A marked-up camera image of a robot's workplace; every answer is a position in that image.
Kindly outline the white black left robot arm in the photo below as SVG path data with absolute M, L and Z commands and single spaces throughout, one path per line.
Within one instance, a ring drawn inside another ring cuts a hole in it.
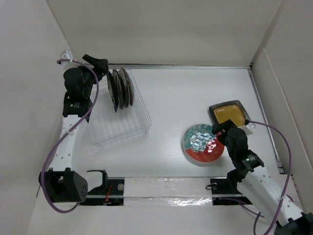
M 97 59 L 87 54 L 82 59 L 82 62 L 67 58 L 57 61 L 58 64 L 69 62 L 77 66 L 63 74 L 66 92 L 62 132 L 39 175 L 39 183 L 51 204 L 84 202 L 89 190 L 87 180 L 75 171 L 74 158 L 79 152 L 83 133 L 98 98 L 98 94 L 95 94 L 91 99 L 91 91 L 96 88 L 96 92 L 99 92 L 99 82 L 109 68 L 107 59 Z

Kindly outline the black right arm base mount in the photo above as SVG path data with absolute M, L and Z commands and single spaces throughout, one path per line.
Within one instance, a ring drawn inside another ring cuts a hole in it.
M 213 206 L 252 205 L 226 178 L 211 178 L 206 189 L 211 191 Z

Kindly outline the cream round plate tree design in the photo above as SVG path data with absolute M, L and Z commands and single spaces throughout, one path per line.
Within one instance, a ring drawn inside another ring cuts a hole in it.
M 129 95 L 129 87 L 128 87 L 128 83 L 127 83 L 127 79 L 124 73 L 124 69 L 121 68 L 118 72 L 120 78 L 122 79 L 122 91 L 124 92 L 124 107 L 128 108 L 129 106 L 129 99 L 130 99 L 130 95 Z

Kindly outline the black square floral plate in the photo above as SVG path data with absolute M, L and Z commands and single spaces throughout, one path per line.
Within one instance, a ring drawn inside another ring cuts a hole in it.
M 117 87 L 113 75 L 110 71 L 107 73 L 107 83 L 109 93 L 113 102 L 114 111 L 117 112 L 118 108 L 118 94 L 117 94 Z

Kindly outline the round plate black checkered rim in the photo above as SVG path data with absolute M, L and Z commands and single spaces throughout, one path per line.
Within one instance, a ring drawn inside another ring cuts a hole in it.
M 115 83 L 117 85 L 117 92 L 118 92 L 118 98 L 119 98 L 119 108 L 123 109 L 125 105 L 125 88 L 124 88 L 124 82 L 122 77 L 119 75 L 117 69 L 113 69 L 113 77 L 115 79 Z

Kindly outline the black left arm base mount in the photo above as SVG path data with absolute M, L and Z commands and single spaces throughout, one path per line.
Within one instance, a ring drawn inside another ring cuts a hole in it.
M 124 178 L 109 178 L 108 186 L 100 186 L 91 190 L 80 206 L 123 206 Z

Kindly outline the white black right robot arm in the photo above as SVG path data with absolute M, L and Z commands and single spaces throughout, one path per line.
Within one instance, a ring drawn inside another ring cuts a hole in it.
M 280 188 L 264 162 L 248 148 L 245 131 L 232 120 L 214 124 L 212 133 L 226 147 L 235 167 L 227 174 L 227 189 L 239 191 L 258 209 L 257 217 L 263 216 L 269 223 L 265 234 L 273 231 L 276 235 L 311 235 L 313 214 L 305 213 L 286 195 L 291 175 Z

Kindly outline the red teal round plate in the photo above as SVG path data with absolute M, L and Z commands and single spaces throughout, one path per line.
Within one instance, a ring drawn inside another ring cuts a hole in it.
M 203 123 L 192 125 L 185 130 L 181 146 L 187 160 L 195 165 L 207 166 L 222 156 L 224 145 L 212 130 L 212 125 Z

